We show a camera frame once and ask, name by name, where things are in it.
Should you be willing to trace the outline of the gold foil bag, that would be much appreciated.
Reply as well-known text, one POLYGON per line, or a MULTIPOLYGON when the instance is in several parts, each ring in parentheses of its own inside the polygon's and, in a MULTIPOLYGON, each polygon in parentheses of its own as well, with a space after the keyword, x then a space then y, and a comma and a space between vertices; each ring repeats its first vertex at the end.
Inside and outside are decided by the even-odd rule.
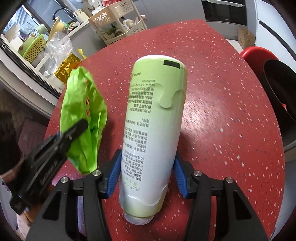
POLYGON ((59 65, 58 69, 54 72, 54 75, 62 83, 66 84, 71 71, 75 69, 80 62, 81 59, 79 57, 77 57, 73 53, 70 53, 69 56, 59 65))

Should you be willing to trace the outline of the green white lotion bottle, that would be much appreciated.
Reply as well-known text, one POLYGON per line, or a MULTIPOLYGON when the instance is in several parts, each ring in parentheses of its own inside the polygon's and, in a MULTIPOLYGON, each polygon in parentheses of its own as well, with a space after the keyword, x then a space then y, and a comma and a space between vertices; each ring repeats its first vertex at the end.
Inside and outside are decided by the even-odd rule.
POLYGON ((181 61, 147 55, 135 62, 119 184, 119 203, 129 223, 149 223, 163 205, 179 142, 186 91, 187 70, 181 61))

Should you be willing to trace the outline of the yellow cutting board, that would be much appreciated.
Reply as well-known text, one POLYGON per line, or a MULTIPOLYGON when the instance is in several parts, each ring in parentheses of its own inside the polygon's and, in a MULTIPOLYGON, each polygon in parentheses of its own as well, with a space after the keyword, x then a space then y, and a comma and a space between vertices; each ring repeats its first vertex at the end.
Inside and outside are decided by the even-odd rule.
POLYGON ((65 29, 66 25, 60 20, 59 17, 57 17, 55 23, 53 24, 53 27, 51 28, 47 41, 50 41, 56 32, 62 32, 65 29))

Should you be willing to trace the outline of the grey base cabinets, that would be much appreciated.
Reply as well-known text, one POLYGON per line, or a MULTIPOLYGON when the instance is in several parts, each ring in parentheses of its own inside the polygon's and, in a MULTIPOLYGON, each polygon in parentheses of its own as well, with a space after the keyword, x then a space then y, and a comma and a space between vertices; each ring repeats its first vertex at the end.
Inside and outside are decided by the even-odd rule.
POLYGON ((187 1, 134 1, 138 11, 148 19, 148 28, 187 20, 205 20, 206 23, 224 36, 226 39, 238 39, 238 27, 246 28, 247 25, 239 25, 226 22, 207 21, 201 0, 187 1))

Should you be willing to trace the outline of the black trash bin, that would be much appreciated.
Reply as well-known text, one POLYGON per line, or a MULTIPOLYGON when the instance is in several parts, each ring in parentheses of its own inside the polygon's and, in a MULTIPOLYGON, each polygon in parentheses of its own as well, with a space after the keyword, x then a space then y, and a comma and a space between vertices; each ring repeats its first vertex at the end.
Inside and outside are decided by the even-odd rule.
POLYGON ((260 82, 273 107, 283 146, 295 146, 295 71, 278 60, 267 60, 260 82))

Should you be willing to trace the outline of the clear plastic bag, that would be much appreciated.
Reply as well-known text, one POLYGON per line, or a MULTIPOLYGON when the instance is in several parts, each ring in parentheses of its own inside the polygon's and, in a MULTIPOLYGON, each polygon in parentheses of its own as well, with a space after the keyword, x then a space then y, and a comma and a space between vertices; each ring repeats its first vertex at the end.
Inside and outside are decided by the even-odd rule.
POLYGON ((69 36, 62 32, 56 32, 45 47, 48 59, 44 64, 44 75, 47 77, 54 74, 72 50, 73 46, 69 36))

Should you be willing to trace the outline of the red chair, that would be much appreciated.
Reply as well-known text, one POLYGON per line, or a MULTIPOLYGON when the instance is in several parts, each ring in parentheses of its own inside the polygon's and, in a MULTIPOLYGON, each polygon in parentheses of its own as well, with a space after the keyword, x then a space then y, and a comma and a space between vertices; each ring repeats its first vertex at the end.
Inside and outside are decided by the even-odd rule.
POLYGON ((264 65, 266 61, 275 60, 280 64, 283 64, 287 70, 282 70, 281 72, 288 72, 291 70, 292 73, 295 73, 293 69, 291 69, 285 63, 279 61, 279 59, 271 51, 262 47, 248 47, 244 49, 240 55, 255 73, 266 94, 268 94, 268 91, 266 91, 266 83, 264 83, 264 65))

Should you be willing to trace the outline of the beige plastic storage cart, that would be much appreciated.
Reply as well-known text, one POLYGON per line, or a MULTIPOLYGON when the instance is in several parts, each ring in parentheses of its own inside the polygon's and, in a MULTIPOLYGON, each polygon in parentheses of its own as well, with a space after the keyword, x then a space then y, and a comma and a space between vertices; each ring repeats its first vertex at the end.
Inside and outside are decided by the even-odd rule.
POLYGON ((89 23, 106 45, 147 30, 145 21, 133 1, 117 1, 99 9, 89 23))

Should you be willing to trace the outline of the white refrigerator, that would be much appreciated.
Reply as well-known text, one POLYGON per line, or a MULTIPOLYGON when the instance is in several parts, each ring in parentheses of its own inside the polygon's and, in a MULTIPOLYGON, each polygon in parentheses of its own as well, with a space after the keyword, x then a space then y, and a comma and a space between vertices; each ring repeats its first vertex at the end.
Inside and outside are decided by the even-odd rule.
POLYGON ((271 51, 295 70, 295 37, 280 13, 265 1, 246 0, 247 28, 255 35, 254 45, 271 51))

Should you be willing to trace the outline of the green yellow dish basket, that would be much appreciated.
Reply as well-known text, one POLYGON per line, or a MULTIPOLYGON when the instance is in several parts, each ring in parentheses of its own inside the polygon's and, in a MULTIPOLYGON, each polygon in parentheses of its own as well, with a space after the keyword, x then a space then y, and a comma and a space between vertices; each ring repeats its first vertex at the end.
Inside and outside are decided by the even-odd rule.
POLYGON ((19 47, 18 53, 30 64, 32 64, 37 56, 44 51, 46 44, 44 34, 37 37, 31 36, 19 47))

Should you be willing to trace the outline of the black kitchen faucet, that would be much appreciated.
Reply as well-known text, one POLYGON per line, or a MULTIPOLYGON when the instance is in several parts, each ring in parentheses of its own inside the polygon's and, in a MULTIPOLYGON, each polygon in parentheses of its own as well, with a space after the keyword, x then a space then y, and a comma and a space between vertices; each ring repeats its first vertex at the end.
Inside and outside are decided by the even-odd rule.
POLYGON ((57 17, 68 23, 73 20, 73 11, 68 8, 59 8, 53 13, 52 20, 55 21, 57 17))

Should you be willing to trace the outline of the red basket on cart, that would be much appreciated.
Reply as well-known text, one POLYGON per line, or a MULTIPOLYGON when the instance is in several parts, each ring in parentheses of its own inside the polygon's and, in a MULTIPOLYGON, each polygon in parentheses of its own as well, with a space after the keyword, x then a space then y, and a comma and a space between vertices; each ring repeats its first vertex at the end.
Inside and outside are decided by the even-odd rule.
POLYGON ((121 1, 121 0, 102 0, 102 5, 109 6, 111 4, 117 3, 118 1, 121 1))

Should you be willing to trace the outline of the black built-in oven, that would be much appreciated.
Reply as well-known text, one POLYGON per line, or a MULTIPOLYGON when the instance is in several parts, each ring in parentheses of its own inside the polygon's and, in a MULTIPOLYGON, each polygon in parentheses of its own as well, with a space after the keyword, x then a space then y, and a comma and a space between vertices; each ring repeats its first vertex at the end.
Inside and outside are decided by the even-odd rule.
POLYGON ((246 3, 241 0, 201 1, 207 21, 247 25, 246 3))

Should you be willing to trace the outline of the green plastic snack bag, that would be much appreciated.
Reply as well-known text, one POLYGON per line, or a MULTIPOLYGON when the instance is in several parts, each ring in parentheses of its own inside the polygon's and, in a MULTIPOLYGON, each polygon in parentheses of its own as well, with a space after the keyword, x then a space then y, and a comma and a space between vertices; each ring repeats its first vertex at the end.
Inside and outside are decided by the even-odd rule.
POLYGON ((77 171, 86 175, 97 168, 98 149, 107 123, 107 105, 91 73, 79 66, 71 71, 67 81, 60 131, 66 132, 82 119, 88 122, 88 128, 72 142, 67 156, 77 171))

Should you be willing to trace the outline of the cardboard box on floor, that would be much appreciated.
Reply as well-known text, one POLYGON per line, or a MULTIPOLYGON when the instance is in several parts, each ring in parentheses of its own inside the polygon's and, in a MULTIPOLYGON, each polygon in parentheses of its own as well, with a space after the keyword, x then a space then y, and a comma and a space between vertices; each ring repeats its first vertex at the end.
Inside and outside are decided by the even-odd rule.
POLYGON ((246 28, 238 27, 238 43, 245 50, 255 44, 255 35, 246 28))

